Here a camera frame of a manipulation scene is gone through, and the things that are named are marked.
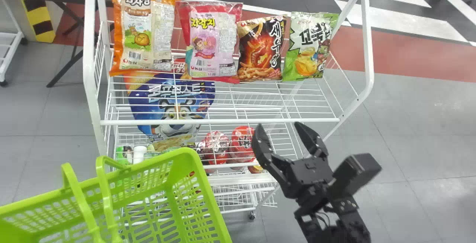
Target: basket handle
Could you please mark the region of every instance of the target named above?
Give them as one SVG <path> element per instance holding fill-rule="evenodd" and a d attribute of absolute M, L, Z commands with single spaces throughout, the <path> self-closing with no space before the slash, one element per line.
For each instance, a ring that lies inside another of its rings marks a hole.
<path fill-rule="evenodd" d="M 61 165 L 61 174 L 63 175 L 63 188 L 65 190 L 71 189 L 73 191 L 73 195 L 76 198 L 76 202 L 78 202 L 78 207 L 80 208 L 81 214 L 83 215 L 86 225 L 88 226 L 89 234 L 92 235 L 94 239 L 94 243 L 104 243 L 101 238 L 99 227 L 97 226 L 96 220 L 92 215 L 91 208 L 86 202 L 83 190 L 80 187 L 78 178 L 74 174 L 70 163 L 64 163 Z"/>
<path fill-rule="evenodd" d="M 107 229 L 112 235 L 113 243 L 122 243 L 123 240 L 119 237 L 119 233 L 117 233 L 119 226 L 117 225 L 116 220 L 114 219 L 112 195 L 111 190 L 109 189 L 109 184 L 107 183 L 106 171 L 104 168 L 104 165 L 106 164 L 119 170 L 127 170 L 131 167 L 121 164 L 108 156 L 99 156 L 96 158 L 96 174 L 97 179 L 99 180 L 99 187 L 101 188 L 102 206 L 104 209 L 104 215 L 106 216 Z"/>
<path fill-rule="evenodd" d="M 114 167 L 119 170 L 124 170 L 128 167 L 127 165 L 121 164 L 108 156 L 100 156 L 96 158 L 96 172 L 98 169 L 104 171 L 105 164 L 110 165 L 111 167 Z"/>

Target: black robotic arm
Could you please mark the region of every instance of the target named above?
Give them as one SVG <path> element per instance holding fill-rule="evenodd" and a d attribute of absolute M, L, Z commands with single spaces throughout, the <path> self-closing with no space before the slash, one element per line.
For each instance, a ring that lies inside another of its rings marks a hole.
<path fill-rule="evenodd" d="M 333 172 L 328 163 L 328 150 L 319 134 L 299 122 L 295 127 L 311 154 L 309 158 L 289 160 L 274 154 L 261 124 L 255 129 L 251 146 L 260 165 L 281 186 L 284 196 L 298 203 L 294 217 L 306 240 L 309 243 L 370 243 L 370 233 L 358 214 L 353 195 L 381 171 L 381 166 L 372 155 L 363 153 L 347 157 Z M 320 226 L 320 210 L 337 214 L 339 219 L 335 226 L 324 229 Z"/>

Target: barcode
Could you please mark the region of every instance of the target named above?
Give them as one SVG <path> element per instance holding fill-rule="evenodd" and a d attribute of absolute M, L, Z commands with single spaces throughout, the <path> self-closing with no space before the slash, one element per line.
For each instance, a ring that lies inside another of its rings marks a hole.
<path fill-rule="evenodd" d="M 198 66 L 198 67 L 205 67 L 206 65 L 207 65 L 207 61 L 197 59 L 196 66 Z"/>
<path fill-rule="evenodd" d="M 129 51 L 129 58 L 140 60 L 141 59 L 141 54 Z"/>

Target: cart wheel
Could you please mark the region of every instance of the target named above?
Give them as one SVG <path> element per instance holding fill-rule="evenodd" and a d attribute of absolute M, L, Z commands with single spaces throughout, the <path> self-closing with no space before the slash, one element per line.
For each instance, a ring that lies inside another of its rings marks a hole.
<path fill-rule="evenodd" d="M 24 46 L 25 46 L 25 45 L 28 45 L 28 39 L 27 39 L 27 38 L 22 38 L 22 39 L 20 40 L 20 45 L 24 45 Z"/>
<path fill-rule="evenodd" d="M 250 214 L 248 215 L 248 218 L 251 220 L 251 221 L 254 221 L 256 219 L 256 213 L 255 211 L 250 211 Z"/>

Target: green plastic basket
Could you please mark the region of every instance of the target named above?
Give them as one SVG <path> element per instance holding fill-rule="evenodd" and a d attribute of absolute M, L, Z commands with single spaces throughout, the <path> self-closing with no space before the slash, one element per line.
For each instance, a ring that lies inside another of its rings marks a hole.
<path fill-rule="evenodd" d="M 104 165 L 118 168 L 105 173 Z M 0 207 L 9 243 L 231 242 L 197 153 L 179 148 L 126 166 L 96 160 L 97 177 Z"/>
<path fill-rule="evenodd" d="M 107 236 L 97 178 L 78 183 L 61 165 L 64 187 L 0 207 L 0 238 L 8 243 L 102 243 Z"/>
<path fill-rule="evenodd" d="M 118 170 L 106 174 L 104 163 Z M 96 172 L 112 242 L 231 242 L 195 150 L 131 166 L 101 156 Z"/>

